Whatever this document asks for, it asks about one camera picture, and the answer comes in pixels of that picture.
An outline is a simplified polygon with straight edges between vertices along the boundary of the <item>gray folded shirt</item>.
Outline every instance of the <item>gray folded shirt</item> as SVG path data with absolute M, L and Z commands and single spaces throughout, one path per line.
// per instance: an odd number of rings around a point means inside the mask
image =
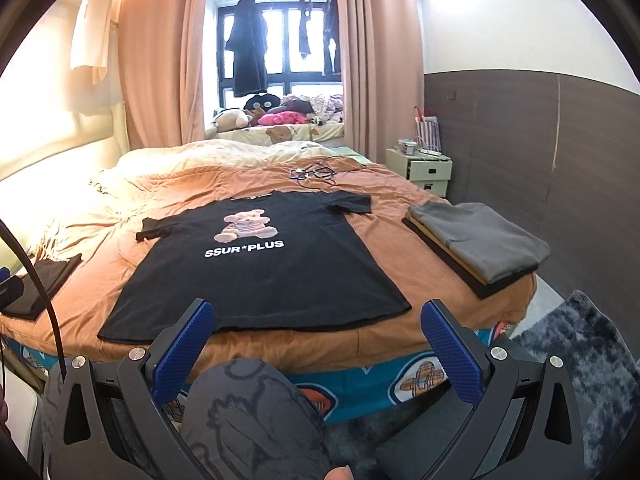
M 537 267 L 551 252 L 545 242 L 481 203 L 429 201 L 409 206 L 409 213 L 487 283 Z

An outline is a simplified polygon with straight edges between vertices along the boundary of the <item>pink plush toy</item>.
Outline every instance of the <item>pink plush toy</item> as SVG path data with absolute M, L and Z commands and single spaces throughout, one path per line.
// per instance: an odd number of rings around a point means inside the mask
M 306 116 L 298 112 L 280 112 L 279 114 L 266 114 L 258 119 L 262 126 L 278 126 L 280 124 L 307 124 Z

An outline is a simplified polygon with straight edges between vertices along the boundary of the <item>blue gripper pad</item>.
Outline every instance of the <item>blue gripper pad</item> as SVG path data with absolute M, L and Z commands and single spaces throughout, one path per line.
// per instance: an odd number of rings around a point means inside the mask
M 465 329 L 439 300 L 428 301 L 422 306 L 420 327 L 460 400 L 477 406 L 484 394 L 485 373 L 488 373 L 484 352 L 479 348 L 469 348 L 475 342 L 467 341 L 470 345 L 463 342 L 461 338 Z M 484 348 L 476 335 L 471 330 L 468 332 Z M 481 367 L 480 359 L 486 362 L 486 370 Z
M 151 396 L 158 405 L 177 397 L 214 327 L 213 307 L 203 301 L 154 369 Z

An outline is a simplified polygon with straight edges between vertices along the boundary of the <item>t-shirt sleeve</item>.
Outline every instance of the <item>t-shirt sleeve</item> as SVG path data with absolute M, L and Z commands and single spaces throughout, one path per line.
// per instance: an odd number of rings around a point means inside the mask
M 170 236 L 174 227 L 178 223 L 178 216 L 168 216 L 156 220 L 155 218 L 145 218 L 142 221 L 142 229 L 136 233 L 136 241 L 153 240 L 154 238 L 164 238 Z
M 320 193 L 325 207 L 333 213 L 371 213 L 371 195 L 350 191 Z

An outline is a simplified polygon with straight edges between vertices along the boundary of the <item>white plush toy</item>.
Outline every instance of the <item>white plush toy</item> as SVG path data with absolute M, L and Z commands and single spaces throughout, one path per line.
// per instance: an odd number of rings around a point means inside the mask
M 238 128 L 246 128 L 252 119 L 251 115 L 248 115 L 238 108 L 222 110 L 218 115 L 213 117 L 213 120 L 209 123 L 205 137 L 207 137 L 207 139 L 213 139 L 218 133 L 230 132 Z

